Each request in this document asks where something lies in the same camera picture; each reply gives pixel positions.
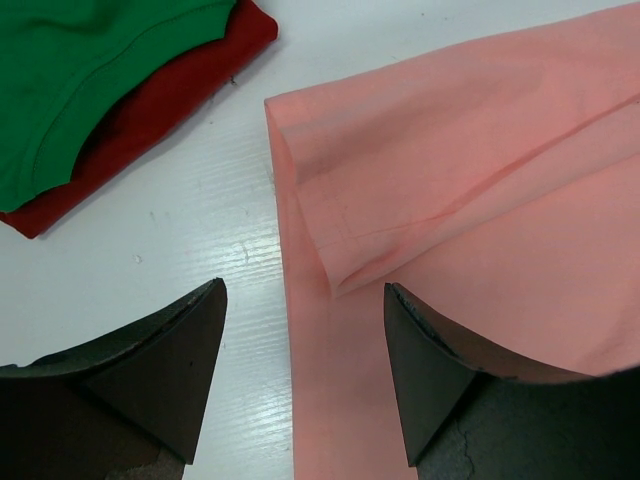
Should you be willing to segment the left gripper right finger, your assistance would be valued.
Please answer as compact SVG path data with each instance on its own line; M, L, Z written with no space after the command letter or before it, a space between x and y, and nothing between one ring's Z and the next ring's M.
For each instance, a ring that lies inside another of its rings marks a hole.
M455 323L403 286L384 327L408 463L423 479L635 479L639 371L583 375Z

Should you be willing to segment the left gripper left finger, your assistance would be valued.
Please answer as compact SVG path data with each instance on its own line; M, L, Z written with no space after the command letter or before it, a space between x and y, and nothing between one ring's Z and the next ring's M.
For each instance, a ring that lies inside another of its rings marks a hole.
M1 369L5 479L179 479L194 461L223 334L213 279L165 308Z

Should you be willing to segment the pink t shirt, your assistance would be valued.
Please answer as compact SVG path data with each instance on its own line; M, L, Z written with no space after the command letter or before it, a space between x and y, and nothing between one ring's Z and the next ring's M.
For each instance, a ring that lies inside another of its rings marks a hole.
M270 98L294 475L407 479L383 333L400 283L587 375L639 362L639 6Z

